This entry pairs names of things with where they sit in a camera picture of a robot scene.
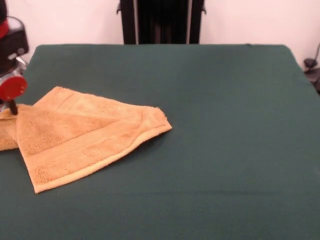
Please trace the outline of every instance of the green table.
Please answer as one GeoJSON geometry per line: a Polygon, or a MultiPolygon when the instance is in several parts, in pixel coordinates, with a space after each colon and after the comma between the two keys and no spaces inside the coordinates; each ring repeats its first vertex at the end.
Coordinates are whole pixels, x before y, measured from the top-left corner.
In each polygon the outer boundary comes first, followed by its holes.
{"type": "Polygon", "coordinates": [[[19,103],[55,86],[160,107],[173,130],[34,194],[0,152],[1,240],[319,240],[320,101],[290,50],[40,46],[19,103]]]}

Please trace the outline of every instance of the towel hem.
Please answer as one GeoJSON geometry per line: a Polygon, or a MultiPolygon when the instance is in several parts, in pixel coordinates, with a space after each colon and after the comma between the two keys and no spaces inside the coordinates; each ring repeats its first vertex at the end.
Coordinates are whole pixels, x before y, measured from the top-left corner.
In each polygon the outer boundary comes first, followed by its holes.
{"type": "Polygon", "coordinates": [[[66,185],[66,184],[69,184],[69,183],[74,182],[76,180],[79,180],[81,178],[84,178],[88,175],[91,175],[94,172],[96,172],[96,171],[108,166],[109,164],[119,160],[120,158],[126,156],[127,154],[132,152],[134,149],[136,149],[139,145],[146,142],[147,140],[154,138],[160,134],[163,134],[171,129],[172,129],[172,126],[167,122],[164,125],[152,128],[148,131],[145,131],[141,135],[139,135],[129,147],[127,147],[126,149],[124,149],[123,151],[121,151],[115,155],[109,156],[109,157],[107,157],[103,160],[100,160],[90,166],[87,166],[85,168],[82,168],[81,170],[78,170],[76,172],[73,172],[68,175],[57,178],[53,181],[50,181],[50,182],[47,182],[44,184],[34,184],[33,185],[34,192],[36,194],[38,194],[40,192],[54,189],[59,186],[66,185]]]}

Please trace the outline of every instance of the black device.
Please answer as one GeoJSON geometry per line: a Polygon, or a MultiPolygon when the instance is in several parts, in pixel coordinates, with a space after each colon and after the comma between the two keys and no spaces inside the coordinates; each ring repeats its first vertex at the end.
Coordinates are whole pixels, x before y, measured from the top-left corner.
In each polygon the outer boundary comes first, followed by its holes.
{"type": "Polygon", "coordinates": [[[320,94],[320,67],[316,67],[318,65],[317,58],[319,56],[320,51],[320,43],[318,44],[316,54],[314,58],[306,58],[303,63],[306,68],[304,71],[305,76],[309,79],[309,81],[313,84],[316,91],[320,94]]]}
{"type": "Polygon", "coordinates": [[[29,52],[25,26],[8,16],[5,0],[0,0],[0,104],[7,103],[12,114],[18,114],[15,98],[22,95],[27,82],[22,77],[27,63],[20,56],[29,52]]]}
{"type": "Polygon", "coordinates": [[[120,0],[124,44],[198,44],[204,0],[120,0]]]}

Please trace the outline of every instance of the green tablecloth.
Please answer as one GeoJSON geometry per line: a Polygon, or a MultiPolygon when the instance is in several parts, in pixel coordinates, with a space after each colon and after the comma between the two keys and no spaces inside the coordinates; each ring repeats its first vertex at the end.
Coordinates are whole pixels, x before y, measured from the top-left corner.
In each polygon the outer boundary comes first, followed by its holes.
{"type": "Polygon", "coordinates": [[[288,48],[40,46],[25,77],[19,103],[62,86],[160,107],[173,130],[39,195],[0,152],[1,240],[320,239],[320,101],[288,48]]]}

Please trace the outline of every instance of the folded towel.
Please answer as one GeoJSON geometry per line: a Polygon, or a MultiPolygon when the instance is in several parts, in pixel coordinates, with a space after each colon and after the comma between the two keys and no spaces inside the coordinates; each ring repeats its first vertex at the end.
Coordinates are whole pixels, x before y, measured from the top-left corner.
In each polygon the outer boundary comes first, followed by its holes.
{"type": "Polygon", "coordinates": [[[19,148],[35,193],[88,176],[171,130],[156,107],[55,87],[0,113],[0,150],[19,148]]]}

